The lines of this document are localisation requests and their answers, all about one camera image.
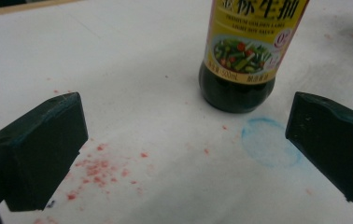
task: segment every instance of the blue stain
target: blue stain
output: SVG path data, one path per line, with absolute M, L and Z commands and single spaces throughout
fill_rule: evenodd
M 267 167 L 296 165 L 301 152 L 285 138 L 285 127 L 273 119 L 250 119 L 241 132 L 243 149 Z

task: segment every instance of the yellow label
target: yellow label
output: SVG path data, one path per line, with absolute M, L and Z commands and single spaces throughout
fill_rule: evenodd
M 205 65 L 254 85 L 275 77 L 309 0 L 214 0 Z

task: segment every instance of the white surface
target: white surface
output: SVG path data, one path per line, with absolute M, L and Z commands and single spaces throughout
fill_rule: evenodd
M 309 4 L 275 90 L 246 115 L 200 95 L 210 5 L 92 0 L 0 16 L 0 129 L 78 91 L 91 138 L 54 206 L 1 203 L 6 224 L 353 223 L 353 203 L 284 139 L 296 91 L 353 108 L 353 1 Z M 103 185 L 87 173 L 101 161 Z

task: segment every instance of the soy sauce bottle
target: soy sauce bottle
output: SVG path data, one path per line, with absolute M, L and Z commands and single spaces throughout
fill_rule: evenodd
M 309 0 L 213 0 L 199 81 L 212 106 L 247 113 L 270 95 Z

